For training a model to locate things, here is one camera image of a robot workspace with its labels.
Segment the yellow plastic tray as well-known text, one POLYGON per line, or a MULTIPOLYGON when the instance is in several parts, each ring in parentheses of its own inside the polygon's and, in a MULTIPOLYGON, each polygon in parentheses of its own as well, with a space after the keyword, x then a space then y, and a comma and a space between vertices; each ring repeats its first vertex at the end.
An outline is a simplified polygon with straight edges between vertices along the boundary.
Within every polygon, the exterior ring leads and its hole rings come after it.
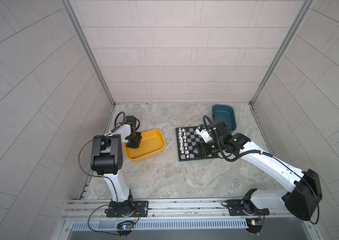
POLYGON ((125 144, 127 158, 132 162, 140 162, 151 158, 164 151, 166 142, 160 130, 152 129, 142 133, 142 140, 139 148, 130 149, 125 144))

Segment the black white chessboard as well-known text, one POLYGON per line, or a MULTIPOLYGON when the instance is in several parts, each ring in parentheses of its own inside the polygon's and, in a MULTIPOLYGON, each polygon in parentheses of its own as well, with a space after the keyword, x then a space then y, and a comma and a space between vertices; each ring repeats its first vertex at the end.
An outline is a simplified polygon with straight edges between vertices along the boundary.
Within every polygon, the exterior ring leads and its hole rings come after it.
POLYGON ((180 162, 218 158, 216 153, 207 156, 198 154, 196 145, 204 143, 204 140, 196 133, 196 129, 197 126, 175 128, 178 160, 180 162))

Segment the teal plastic bin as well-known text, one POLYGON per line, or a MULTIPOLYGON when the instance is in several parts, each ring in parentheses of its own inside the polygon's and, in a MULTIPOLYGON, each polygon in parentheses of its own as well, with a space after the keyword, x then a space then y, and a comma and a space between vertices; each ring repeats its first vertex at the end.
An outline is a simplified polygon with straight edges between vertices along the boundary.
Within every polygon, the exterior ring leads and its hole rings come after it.
POLYGON ((227 129, 232 133, 236 130, 236 119, 234 109, 228 105, 214 105, 212 107, 212 122, 222 122, 227 126, 227 129))

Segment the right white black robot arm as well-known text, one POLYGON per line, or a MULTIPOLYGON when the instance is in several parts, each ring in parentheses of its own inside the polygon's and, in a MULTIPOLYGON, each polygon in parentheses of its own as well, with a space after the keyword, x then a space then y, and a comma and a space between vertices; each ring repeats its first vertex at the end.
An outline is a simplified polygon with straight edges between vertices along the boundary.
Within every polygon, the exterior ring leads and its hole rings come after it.
POLYGON ((231 134, 224 123, 202 124, 195 132, 202 138, 196 145, 201 156, 220 153, 227 162, 239 159, 247 161, 276 180, 281 191, 249 190, 242 200, 233 206, 246 215, 264 215, 266 209, 287 210, 303 221, 310 221, 319 214, 322 190, 319 175, 309 169, 303 171, 278 159, 255 144, 249 137, 231 134))

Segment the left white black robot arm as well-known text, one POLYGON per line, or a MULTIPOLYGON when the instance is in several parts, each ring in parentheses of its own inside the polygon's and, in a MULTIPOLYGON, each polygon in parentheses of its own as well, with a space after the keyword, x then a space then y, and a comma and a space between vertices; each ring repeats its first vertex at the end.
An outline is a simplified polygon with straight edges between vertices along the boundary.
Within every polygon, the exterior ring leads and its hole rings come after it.
POLYGON ((92 139, 92 155, 90 167, 103 178, 112 194, 107 210, 108 217, 129 217, 134 212, 134 200, 131 190, 127 187, 121 168, 123 166, 123 144, 127 148, 138 149, 142 134, 137 132, 140 121, 124 112, 121 122, 114 122, 114 128, 105 135, 97 135, 92 139))

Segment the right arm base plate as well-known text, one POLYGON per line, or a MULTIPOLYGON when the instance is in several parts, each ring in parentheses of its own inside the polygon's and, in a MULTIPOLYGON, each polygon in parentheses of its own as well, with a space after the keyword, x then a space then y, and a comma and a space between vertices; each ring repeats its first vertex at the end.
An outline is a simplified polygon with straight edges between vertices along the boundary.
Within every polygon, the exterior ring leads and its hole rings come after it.
POLYGON ((230 216, 268 216, 269 209, 258 209, 251 201, 226 200, 222 203, 230 216))

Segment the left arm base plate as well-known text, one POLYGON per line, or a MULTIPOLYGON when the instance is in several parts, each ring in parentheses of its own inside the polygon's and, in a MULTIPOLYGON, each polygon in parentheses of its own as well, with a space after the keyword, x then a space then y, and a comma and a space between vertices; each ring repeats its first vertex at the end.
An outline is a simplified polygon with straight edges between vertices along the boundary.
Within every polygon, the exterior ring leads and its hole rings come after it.
POLYGON ((148 201, 111 201, 105 213, 108 218, 147 217, 148 208, 148 201))

